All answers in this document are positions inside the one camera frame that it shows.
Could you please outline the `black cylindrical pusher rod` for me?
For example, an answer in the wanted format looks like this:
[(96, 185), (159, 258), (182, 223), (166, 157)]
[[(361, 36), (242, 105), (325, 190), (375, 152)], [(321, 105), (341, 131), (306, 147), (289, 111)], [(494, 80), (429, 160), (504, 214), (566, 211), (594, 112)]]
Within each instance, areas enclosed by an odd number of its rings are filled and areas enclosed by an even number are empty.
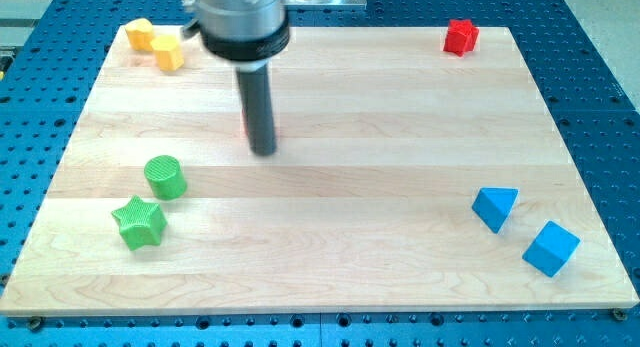
[(244, 129), (258, 156), (270, 156), (277, 149), (268, 65), (266, 59), (236, 66)]

